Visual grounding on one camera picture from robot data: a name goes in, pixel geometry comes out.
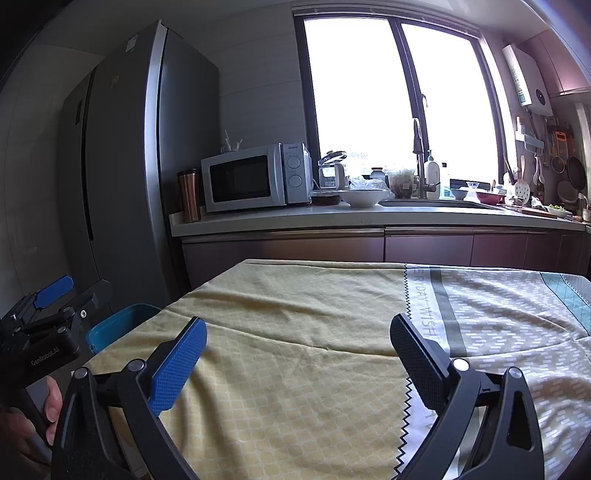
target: red bowl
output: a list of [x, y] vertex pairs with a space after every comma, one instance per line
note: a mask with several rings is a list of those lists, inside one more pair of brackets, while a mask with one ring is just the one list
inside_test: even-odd
[[490, 193], [490, 192], [476, 192], [476, 196], [480, 203], [484, 203], [485, 205], [496, 205], [497, 203], [504, 202], [504, 195], [500, 193]]

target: blue container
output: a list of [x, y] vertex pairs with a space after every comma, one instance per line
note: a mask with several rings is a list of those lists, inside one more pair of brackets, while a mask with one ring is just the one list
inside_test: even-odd
[[99, 353], [126, 333], [152, 318], [159, 311], [160, 309], [153, 305], [136, 303], [111, 315], [88, 330], [86, 343], [90, 351], [95, 354]]

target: copper tumbler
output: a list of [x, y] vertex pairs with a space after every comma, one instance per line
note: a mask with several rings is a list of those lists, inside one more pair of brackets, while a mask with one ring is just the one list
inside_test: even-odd
[[185, 223], [201, 220], [199, 210], [199, 169], [183, 170], [177, 173], [178, 185], [181, 189], [183, 202], [183, 219]]

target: blue gripper pad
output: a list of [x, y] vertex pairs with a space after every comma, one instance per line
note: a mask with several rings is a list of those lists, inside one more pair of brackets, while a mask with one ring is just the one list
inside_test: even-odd
[[49, 305], [55, 302], [58, 298], [63, 297], [74, 287], [74, 281], [68, 275], [64, 275], [59, 280], [45, 287], [43, 290], [37, 292], [35, 298], [36, 309], [46, 309]]
[[207, 343], [207, 327], [198, 318], [186, 327], [182, 337], [152, 377], [148, 405], [154, 415], [172, 408]]

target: microwave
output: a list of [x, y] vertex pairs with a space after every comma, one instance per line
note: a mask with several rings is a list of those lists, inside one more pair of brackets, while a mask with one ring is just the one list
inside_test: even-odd
[[312, 160], [301, 143], [204, 158], [201, 171], [208, 212], [307, 203], [313, 188]]

